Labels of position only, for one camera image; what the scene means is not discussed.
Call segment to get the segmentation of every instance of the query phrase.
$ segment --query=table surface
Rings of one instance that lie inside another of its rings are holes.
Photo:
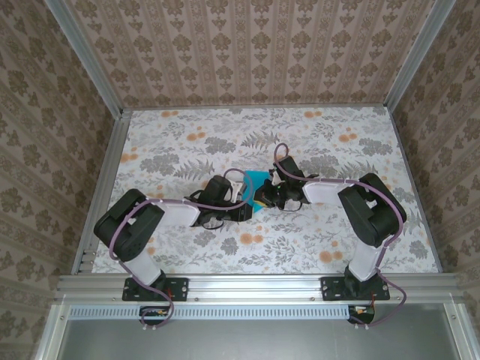
[[[230,167],[266,171],[279,142],[288,144],[306,175],[358,179],[377,173],[408,217],[382,270],[439,271],[383,107],[135,111],[110,205],[131,188],[149,197],[181,199]],[[158,227],[147,250],[167,273],[311,274],[343,272],[356,242],[342,208],[316,204],[293,213],[264,208],[247,222],[226,222],[215,231]],[[123,272],[102,243],[93,272]]]

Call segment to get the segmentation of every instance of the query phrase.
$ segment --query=floral patterned surface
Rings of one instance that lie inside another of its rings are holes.
[[[437,272],[389,114],[382,107],[136,111],[111,204],[130,188],[180,199],[230,167],[272,168],[285,142],[307,174],[357,179],[377,173],[408,214],[401,241],[384,259],[386,272]],[[357,238],[342,208],[306,205],[295,213],[262,209],[245,223],[157,228],[148,252],[169,273],[342,272]],[[100,243],[94,272],[120,272]]]

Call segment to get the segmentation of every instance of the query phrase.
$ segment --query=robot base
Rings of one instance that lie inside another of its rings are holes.
[[[324,302],[339,302],[350,300],[389,300],[389,286],[378,275],[374,275],[366,281],[352,280],[346,276],[321,277],[322,297]]]
[[[174,302],[186,302],[188,297],[188,278],[168,278],[162,271],[160,277],[150,285],[167,294]],[[165,299],[152,291],[141,287],[133,278],[125,280],[123,295],[124,302],[164,302]]]

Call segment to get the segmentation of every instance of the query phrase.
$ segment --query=gray leaf pattern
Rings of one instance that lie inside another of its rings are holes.
[[[135,111],[110,204],[130,188],[181,199],[230,167],[268,171],[280,142],[289,145],[306,175],[380,176],[408,214],[404,236],[389,248],[382,268],[437,270],[389,114],[381,107]],[[58,186],[65,186],[60,178]],[[11,211],[23,205],[12,190],[1,200]],[[157,228],[148,252],[167,273],[319,274],[342,272],[355,246],[342,208],[313,204],[295,213],[264,208],[248,222],[228,222],[213,231]],[[100,244],[94,272],[120,271]]]

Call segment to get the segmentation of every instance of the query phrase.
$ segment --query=robotic arm link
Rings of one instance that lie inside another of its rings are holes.
[[[277,152],[281,146],[286,149],[286,155],[279,160]],[[245,185],[227,179],[230,171],[238,171],[247,179],[247,199],[237,199]],[[324,299],[369,299],[385,282],[396,287],[380,274],[379,266],[388,245],[401,234],[407,215],[377,175],[370,173],[358,181],[318,178],[317,175],[305,177],[283,143],[274,150],[274,169],[269,173],[271,179],[265,180],[255,191],[255,203],[282,210],[289,200],[301,205],[343,206],[358,236],[354,257],[344,277],[322,287]],[[165,274],[146,251],[156,227],[184,225],[215,230],[224,221],[247,221],[253,214],[248,204],[253,192],[250,177],[239,169],[227,170],[223,176],[215,175],[205,190],[198,190],[182,200],[147,199],[139,190],[131,189],[96,223],[94,234],[109,248],[109,255],[119,261],[141,287],[169,301],[169,316],[160,324],[163,326],[173,314],[173,301],[172,296],[162,292]],[[142,313],[141,320],[144,325],[145,314]],[[352,318],[363,324],[354,316]]]

